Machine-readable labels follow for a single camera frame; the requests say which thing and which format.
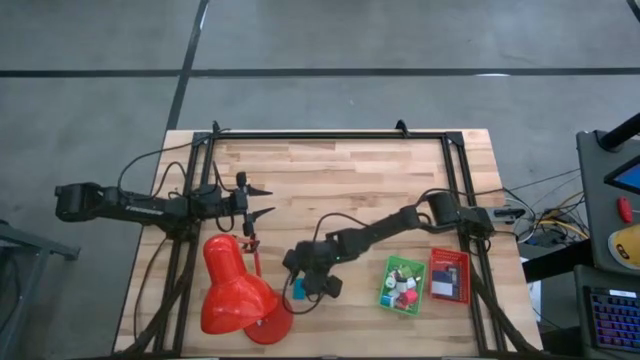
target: wire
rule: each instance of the wire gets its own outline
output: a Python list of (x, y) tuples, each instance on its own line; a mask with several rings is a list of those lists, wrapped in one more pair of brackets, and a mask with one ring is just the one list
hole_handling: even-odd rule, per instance
[(553, 211), (551, 211), (551, 212), (547, 215), (547, 217), (548, 217), (548, 218), (552, 218), (553, 216), (555, 216), (554, 211), (558, 211), (558, 209), (562, 208), (566, 203), (568, 203), (569, 201), (571, 201), (573, 198), (577, 197), (578, 195), (582, 195), (582, 194), (584, 194), (584, 191), (577, 192), (577, 193), (575, 193), (575, 194), (573, 194), (573, 195), (569, 196), (568, 198), (564, 199), (564, 201), (563, 201), (563, 202), (561, 202), (558, 206), (556, 206), (556, 207), (554, 208), (554, 210), (553, 210)]
[(521, 185), (521, 186), (517, 186), (517, 187), (511, 188), (511, 191), (516, 191), (516, 190), (524, 189), (524, 188), (526, 188), (526, 187), (533, 186), (533, 185), (536, 185), (536, 184), (540, 184), (541, 182), (545, 182), (545, 181), (553, 180), (553, 179), (555, 179), (555, 178), (559, 178), (559, 177), (561, 177), (561, 176), (568, 175), (568, 174), (574, 173), (574, 172), (579, 171), (579, 170), (580, 170), (580, 168), (573, 169), (573, 170), (569, 170), (569, 171), (565, 171), (565, 172), (560, 173), (560, 174), (558, 174), (558, 175), (549, 176), (548, 178), (544, 178), (544, 179), (542, 179), (542, 180), (534, 181), (534, 182), (532, 182), (532, 183), (528, 183), (528, 184), (525, 184), (525, 185)]
[(222, 188), (222, 190), (226, 191), (226, 192), (231, 192), (231, 190), (229, 190), (226, 186), (224, 186), (224, 184), (222, 183), (222, 178), (220, 177), (220, 172), (218, 172), (218, 165), (216, 165), (216, 162), (211, 160), (211, 165), (213, 165), (213, 173), (215, 174), (215, 178), (216, 178), (216, 185), (220, 185), (220, 187)]
[(311, 305), (308, 309), (302, 310), (302, 311), (295, 311), (293, 309), (290, 309), (287, 306), (287, 287), (289, 286), (289, 282), (291, 281), (291, 278), (293, 277), (293, 274), (289, 274), (289, 276), (287, 276), (287, 280), (285, 280), (284, 282), (284, 286), (282, 287), (282, 307), (284, 307), (284, 309), (293, 315), (304, 315), (304, 314), (308, 314), (311, 311), (313, 311), (313, 309), (315, 309), (316, 307), (318, 307), (318, 304), (320, 304), (320, 300), (322, 300), (322, 298), (324, 297), (324, 293), (320, 293), (318, 294), (318, 298), (313, 302), (313, 305)]
[(146, 157), (148, 157), (148, 156), (155, 155), (155, 154), (161, 154), (161, 153), (163, 153), (163, 152), (165, 152), (165, 151), (177, 150), (177, 149), (181, 149), (181, 148), (183, 148), (183, 147), (187, 147), (187, 146), (190, 146), (190, 145), (194, 145), (194, 144), (195, 144), (196, 142), (198, 142), (198, 141), (202, 141), (202, 138), (200, 138), (200, 139), (195, 139), (195, 140), (193, 140), (193, 141), (191, 141), (191, 142), (189, 142), (189, 143), (186, 143), (186, 144), (177, 145), (177, 146), (172, 146), (172, 147), (168, 147), (168, 148), (162, 148), (162, 149), (159, 149), (159, 150), (154, 150), (154, 151), (151, 151), (151, 152), (148, 152), (148, 153), (142, 154), (142, 155), (140, 155), (140, 156), (136, 157), (135, 159), (131, 160), (131, 162), (129, 162), (129, 163), (127, 164), (127, 166), (125, 166), (125, 167), (124, 167), (124, 169), (122, 169), (122, 171), (120, 172), (120, 176), (118, 176), (118, 183), (117, 183), (118, 192), (120, 192), (120, 194), (121, 194), (122, 196), (124, 196), (125, 198), (130, 199), (130, 200), (151, 200), (151, 199), (153, 199), (153, 198), (154, 198), (154, 196), (153, 196), (153, 195), (144, 195), (144, 196), (140, 196), (140, 195), (138, 195), (138, 196), (131, 196), (131, 195), (127, 194), (127, 193), (122, 189), (122, 178), (124, 177), (124, 174), (127, 172), (127, 170), (128, 170), (128, 169), (129, 169), (133, 164), (135, 164), (136, 162), (138, 162), (138, 160), (140, 160), (140, 159), (144, 159), (144, 158), (146, 158)]
[(225, 233), (233, 230), (233, 228), (236, 226), (236, 220), (234, 219), (233, 214), (231, 214), (230, 218), (231, 218), (231, 225), (229, 226), (228, 229), (223, 228), (222, 225), (220, 225), (220, 219), (216, 218), (216, 226), (218, 227), (218, 230)]
[(560, 189), (561, 187), (567, 185), (568, 183), (572, 182), (573, 180), (577, 179), (580, 177), (580, 174), (572, 177), (571, 179), (563, 182), (562, 184), (556, 186), (555, 188), (551, 189), (551, 191), (549, 191), (548, 193), (544, 194), (540, 199), (538, 199), (538, 201), (536, 201), (535, 203), (533, 203), (533, 205), (531, 205), (531, 207), (536, 206), (538, 203), (540, 203), (544, 198), (546, 198), (547, 196), (553, 194), (554, 192), (556, 192), (558, 189)]
[(565, 328), (558, 326), (558, 325), (557, 325), (556, 323), (554, 323), (553, 321), (551, 321), (551, 320), (547, 319), (546, 317), (542, 316), (542, 314), (540, 314), (540, 313), (538, 312), (538, 310), (536, 310), (536, 308), (534, 308), (533, 306), (532, 306), (531, 308), (533, 309), (533, 311), (534, 311), (536, 314), (538, 314), (538, 316), (540, 316), (540, 319), (542, 319), (542, 320), (546, 321), (547, 323), (549, 323), (549, 325), (551, 325), (551, 326), (555, 327), (555, 328), (556, 328), (556, 329), (558, 329), (558, 330), (566, 330)]
[(144, 271), (144, 275), (142, 277), (142, 283), (140, 284), (140, 290), (138, 291), (138, 297), (136, 298), (136, 304), (133, 307), (133, 338), (137, 341), (138, 340), (138, 327), (137, 327), (137, 323), (138, 323), (138, 308), (140, 307), (140, 299), (142, 298), (142, 292), (144, 291), (144, 285), (147, 283), (147, 278), (149, 277), (149, 272), (151, 271), (151, 266), (153, 266), (153, 263), (156, 261), (156, 257), (158, 257), (158, 254), (160, 253), (160, 249), (162, 249), (162, 245), (164, 245), (167, 242), (167, 237), (165, 237), (161, 242), (160, 245), (158, 245), (158, 247), (156, 248), (156, 251), (153, 253), (153, 255), (151, 256), (151, 259), (149, 260), (149, 264), (147, 265), (146, 270)]
[[(489, 250), (491, 250), (491, 239), (480, 239), (480, 238), (473, 238), (472, 240), (475, 240), (476, 242), (476, 246), (480, 247), (480, 246), (485, 246), (485, 244), (488, 243), (487, 246), (485, 246), (484, 251), (485, 252), (489, 252)], [(469, 249), (469, 253), (471, 255), (475, 255), (475, 256), (479, 256), (477, 253), (474, 253), (473, 251), (471, 251), (471, 249)]]
[(585, 233), (583, 233), (582, 231), (578, 230), (577, 228), (575, 228), (574, 226), (571, 226), (569, 224), (565, 224), (562, 221), (558, 221), (558, 220), (542, 220), (538, 222), (538, 225), (544, 225), (544, 224), (549, 224), (549, 225), (558, 225), (558, 226), (562, 226), (568, 230), (573, 231), (574, 233), (582, 236), (583, 239), (587, 240), (589, 239), (589, 236)]
[(158, 194), (160, 194), (160, 190), (162, 190), (162, 187), (164, 186), (164, 180), (167, 178), (167, 174), (169, 173), (169, 170), (171, 169), (172, 166), (179, 167), (180, 172), (182, 173), (182, 176), (184, 176), (185, 180), (187, 179), (187, 172), (184, 170), (184, 167), (182, 166), (181, 163), (177, 161), (173, 161), (169, 163), (167, 168), (164, 169), (164, 173), (162, 174), (162, 178), (160, 179), (160, 184), (158, 185), (158, 189), (156, 190), (155, 193), (151, 194), (151, 199), (155, 199), (158, 196)]
[[(164, 182), (164, 177), (166, 176), (166, 171), (165, 171), (165, 175), (163, 175), (163, 180), (161, 180), (161, 182), (160, 182), (160, 186), (158, 187), (158, 190), (157, 190), (156, 194), (152, 194), (152, 195), (142, 195), (142, 196), (141, 196), (141, 195), (131, 196), (131, 195), (127, 194), (127, 193), (122, 189), (122, 178), (124, 177), (124, 174), (127, 172), (127, 170), (128, 170), (131, 166), (133, 166), (133, 164), (135, 164), (135, 163), (136, 163), (136, 162), (138, 162), (139, 160), (144, 159), (144, 158), (146, 158), (146, 157), (148, 157), (148, 156), (152, 156), (152, 155), (155, 155), (155, 154), (162, 154), (163, 152), (166, 152), (166, 151), (171, 151), (171, 150), (181, 149), (181, 148), (184, 148), (184, 147), (187, 147), (187, 146), (190, 146), (190, 145), (195, 145), (195, 144), (198, 144), (198, 143), (201, 143), (201, 142), (205, 142), (205, 141), (211, 141), (211, 140), (215, 139), (215, 138), (216, 138), (220, 133), (222, 133), (223, 131), (229, 131), (229, 130), (231, 130), (231, 129), (230, 129), (230, 128), (224, 128), (224, 129), (221, 129), (221, 130), (218, 130), (218, 131), (214, 131), (214, 132), (212, 132), (212, 133), (211, 133), (209, 136), (207, 136), (207, 137), (201, 137), (201, 138), (198, 138), (198, 139), (194, 139), (193, 141), (188, 142), (188, 143), (186, 143), (186, 144), (176, 145), (176, 146), (172, 146), (172, 147), (168, 147), (168, 148), (162, 148), (162, 149), (159, 149), (159, 150), (154, 150), (154, 151), (151, 151), (151, 152), (148, 152), (148, 153), (145, 153), (145, 154), (139, 155), (138, 157), (136, 157), (136, 158), (134, 158), (133, 160), (131, 160), (131, 162), (129, 162), (129, 163), (124, 167), (124, 169), (122, 169), (122, 171), (120, 172), (120, 175), (118, 176), (118, 184), (117, 184), (118, 192), (119, 192), (123, 197), (125, 197), (125, 198), (127, 198), (127, 199), (129, 199), (129, 200), (152, 200), (152, 199), (154, 199), (154, 198), (157, 196), (157, 193), (158, 193), (158, 192), (160, 191), (160, 189), (162, 188), (162, 184), (163, 184), (163, 182)], [(212, 161), (212, 163), (213, 163), (213, 166), (214, 166), (214, 171), (216, 171), (216, 173), (217, 173), (217, 167), (215, 166), (215, 162), (213, 162), (213, 161)], [(181, 165), (181, 164), (179, 164), (179, 166), (180, 166), (180, 169), (182, 170), (182, 173), (185, 175), (185, 178), (186, 178), (186, 172), (184, 171), (184, 168), (182, 167), (182, 165)]]
[(349, 216), (347, 214), (338, 213), (338, 212), (328, 213), (328, 214), (323, 215), (320, 218), (320, 220), (318, 220), (318, 223), (316, 224), (316, 230), (313, 232), (313, 239), (312, 239), (313, 242), (316, 242), (316, 239), (318, 238), (318, 231), (320, 231), (320, 225), (322, 224), (324, 219), (326, 219), (328, 217), (332, 217), (332, 216), (340, 216), (340, 217), (349, 219), (349, 220), (351, 220), (351, 221), (353, 221), (353, 222), (355, 222), (355, 223), (357, 223), (359, 225), (362, 225), (364, 227), (368, 227), (369, 226), (369, 224), (364, 223), (364, 222), (354, 218), (353, 216)]
[(418, 213), (418, 217), (423, 217), (427, 219), (427, 223), (429, 225), (433, 224), (433, 221), (431, 220), (431, 216), (425, 214), (425, 213)]
[(504, 198), (504, 199), (507, 200), (507, 201), (515, 202), (517, 204), (520, 204), (520, 205), (524, 206), (524, 208), (527, 209), (531, 213), (532, 221), (535, 220), (536, 213), (533, 211), (532, 208), (529, 207), (529, 205), (525, 204), (524, 201), (520, 201), (520, 200), (516, 200), (516, 199), (512, 199), (512, 198)]
[(11, 257), (11, 265), (13, 266), (13, 281), (15, 283), (15, 288), (16, 288), (16, 301), (13, 303), (13, 307), (11, 308), (11, 311), (9, 311), (7, 318), (2, 322), (2, 325), (0, 325), (0, 334), (4, 332), (4, 329), (7, 327), (7, 324), (9, 324), (9, 320), (11, 320), (11, 318), (13, 317), (13, 313), (18, 308), (18, 304), (20, 304), (20, 300), (22, 299), (22, 289), (20, 287), (20, 276), (19, 276), (20, 270), (18, 268), (18, 262), (15, 259), (15, 255)]

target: yellow object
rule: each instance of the yellow object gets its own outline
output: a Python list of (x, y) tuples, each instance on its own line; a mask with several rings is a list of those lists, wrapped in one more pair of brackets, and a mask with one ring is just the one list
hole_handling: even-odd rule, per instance
[(565, 229), (571, 230), (574, 233), (580, 235), (583, 239), (588, 239), (589, 236), (585, 233), (583, 233), (582, 231), (580, 231), (579, 229), (577, 229), (575, 226), (571, 226), (569, 224), (565, 224), (561, 221), (557, 221), (557, 220), (542, 220), (540, 222), (538, 222), (538, 225), (558, 225), (558, 226), (562, 226)]
[(609, 251), (622, 266), (640, 270), (640, 224), (619, 230), (609, 236)]

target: red container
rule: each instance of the red container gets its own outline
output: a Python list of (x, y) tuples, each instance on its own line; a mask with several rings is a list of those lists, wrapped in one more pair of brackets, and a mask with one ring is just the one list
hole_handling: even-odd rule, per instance
[[(458, 296), (454, 298), (434, 294), (431, 291), (433, 272), (448, 271), (451, 267), (458, 269)], [(431, 297), (468, 305), (471, 300), (471, 276), (469, 270), (469, 254), (446, 249), (431, 249), (431, 260), (429, 260), (429, 293)]]

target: gray floor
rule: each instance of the gray floor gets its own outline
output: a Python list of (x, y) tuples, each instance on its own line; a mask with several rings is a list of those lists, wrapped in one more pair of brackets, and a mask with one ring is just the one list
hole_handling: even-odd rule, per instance
[[(0, 1), (0, 70), (175, 69), (197, 0)], [(640, 23), (624, 0), (212, 0), (194, 68), (640, 66)], [(110, 351), (140, 227), (65, 224), (55, 185), (115, 184), (161, 145), (177, 79), (0, 79), (0, 218), (82, 246), (52, 261), (21, 358)], [(489, 128), (506, 186), (578, 167), (575, 133), (638, 109), (639, 76), (191, 79), (179, 129)], [(148, 191), (156, 159), (125, 181)], [(535, 202), (562, 179), (519, 194)], [(555, 205), (574, 180), (545, 198)], [(561, 326), (569, 277), (544, 284)]]

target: green container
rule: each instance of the green container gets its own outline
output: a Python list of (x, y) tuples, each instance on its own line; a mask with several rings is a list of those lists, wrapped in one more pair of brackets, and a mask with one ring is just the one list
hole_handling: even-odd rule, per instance
[[(393, 288), (387, 287), (385, 285), (385, 280), (389, 276), (389, 274), (400, 268), (409, 267), (411, 272), (413, 273), (415, 278), (420, 278), (419, 281), (416, 281), (415, 290), (418, 293), (418, 301), (414, 304), (409, 305), (406, 310), (398, 309), (396, 307), (390, 307), (384, 304), (383, 297), (387, 295)], [(380, 286), (380, 296), (378, 296), (378, 304), (385, 309), (393, 310), (399, 312), (401, 314), (413, 315), (417, 316), (420, 314), (420, 305), (422, 304), (422, 291), (424, 289), (424, 284), (427, 281), (425, 278), (425, 274), (427, 273), (427, 265), (418, 261), (407, 260), (398, 256), (389, 256), (387, 260), (387, 267), (385, 269), (384, 274), (382, 275), (382, 285)]]

